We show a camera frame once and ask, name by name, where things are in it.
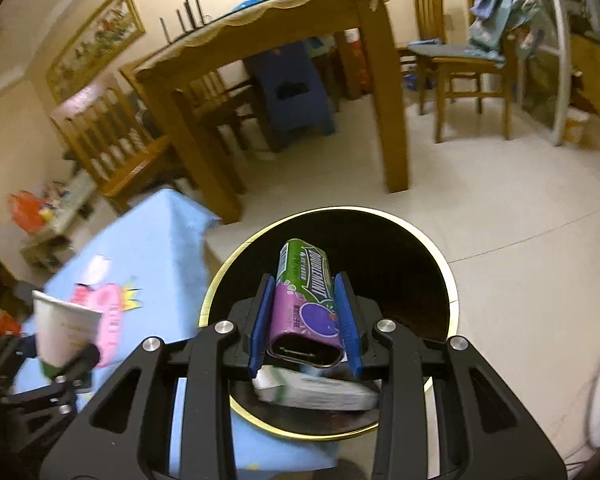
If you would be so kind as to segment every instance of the light blue table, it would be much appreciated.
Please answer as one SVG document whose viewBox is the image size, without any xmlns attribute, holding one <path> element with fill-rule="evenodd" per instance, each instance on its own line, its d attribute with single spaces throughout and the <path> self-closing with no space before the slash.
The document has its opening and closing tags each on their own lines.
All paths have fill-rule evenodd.
<svg viewBox="0 0 600 480">
<path fill-rule="evenodd" d="M 105 283 L 125 287 L 140 306 L 122 317 L 121 336 L 112 364 L 97 368 L 94 390 L 146 337 L 167 343 L 194 336 L 209 282 L 204 265 L 205 230 L 216 220 L 207 209 L 183 195 L 162 190 L 98 234 L 45 286 L 45 292 L 69 300 L 78 283 L 97 289 Z M 35 320 L 24 332 L 35 333 Z M 27 360 L 16 377 L 16 392 L 46 384 L 38 360 Z M 181 427 L 182 388 L 178 389 L 174 429 Z M 81 396 L 81 405 L 87 402 Z M 240 480 L 263 480 L 281 471 L 334 467 L 336 443 L 282 440 L 231 414 L 235 462 Z M 179 432 L 171 442 L 170 471 L 177 476 Z"/>
</svg>

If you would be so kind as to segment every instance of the framed painting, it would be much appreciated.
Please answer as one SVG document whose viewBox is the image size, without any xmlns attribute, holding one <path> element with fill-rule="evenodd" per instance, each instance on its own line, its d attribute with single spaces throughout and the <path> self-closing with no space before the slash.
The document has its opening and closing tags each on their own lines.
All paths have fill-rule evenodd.
<svg viewBox="0 0 600 480">
<path fill-rule="evenodd" d="M 46 83 L 56 103 L 87 86 L 144 32 L 134 0 L 104 2 L 68 41 L 46 73 Z"/>
</svg>

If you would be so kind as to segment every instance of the paper cup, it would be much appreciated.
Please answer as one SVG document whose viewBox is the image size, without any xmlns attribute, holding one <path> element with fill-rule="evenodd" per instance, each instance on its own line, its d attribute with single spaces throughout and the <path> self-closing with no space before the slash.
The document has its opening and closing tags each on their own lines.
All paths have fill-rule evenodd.
<svg viewBox="0 0 600 480">
<path fill-rule="evenodd" d="M 89 343 L 95 343 L 102 314 L 33 291 L 36 347 L 42 373 L 54 378 Z"/>
</svg>

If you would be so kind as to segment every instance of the silver screw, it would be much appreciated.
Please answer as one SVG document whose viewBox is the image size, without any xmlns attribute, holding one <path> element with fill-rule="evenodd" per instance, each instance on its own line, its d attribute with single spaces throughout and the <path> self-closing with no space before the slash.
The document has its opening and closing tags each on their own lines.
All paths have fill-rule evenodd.
<svg viewBox="0 0 600 480">
<path fill-rule="evenodd" d="M 154 352 L 160 348 L 160 340 L 157 337 L 148 337 L 142 341 L 142 348 L 147 352 Z"/>
<path fill-rule="evenodd" d="M 395 330 L 395 321 L 390 319 L 381 319 L 377 324 L 380 332 L 393 332 Z"/>
<path fill-rule="evenodd" d="M 451 338 L 451 348 L 454 350 L 466 350 L 468 348 L 468 341 L 461 335 L 457 335 Z"/>
<path fill-rule="evenodd" d="M 214 328 L 219 334 L 228 334 L 231 330 L 233 330 L 233 323 L 227 320 L 218 321 Z"/>
</svg>

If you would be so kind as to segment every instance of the black trash bin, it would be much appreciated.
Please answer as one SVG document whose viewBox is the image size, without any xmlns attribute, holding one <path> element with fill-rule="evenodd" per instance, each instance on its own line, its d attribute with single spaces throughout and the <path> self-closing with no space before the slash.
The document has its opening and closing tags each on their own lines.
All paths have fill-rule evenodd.
<svg viewBox="0 0 600 480">
<path fill-rule="evenodd" d="M 331 274 L 349 274 L 358 296 L 416 335 L 445 341 L 455 335 L 458 298 L 442 253 L 396 216 L 361 207 L 299 213 L 262 229 L 222 265 L 206 293 L 200 326 L 225 319 L 231 306 L 256 294 L 262 274 L 274 274 L 280 249 L 301 238 L 327 253 Z M 259 401 L 248 383 L 231 385 L 231 406 L 263 430 L 298 440 L 340 440 L 377 426 L 378 410 L 321 412 Z"/>
</svg>

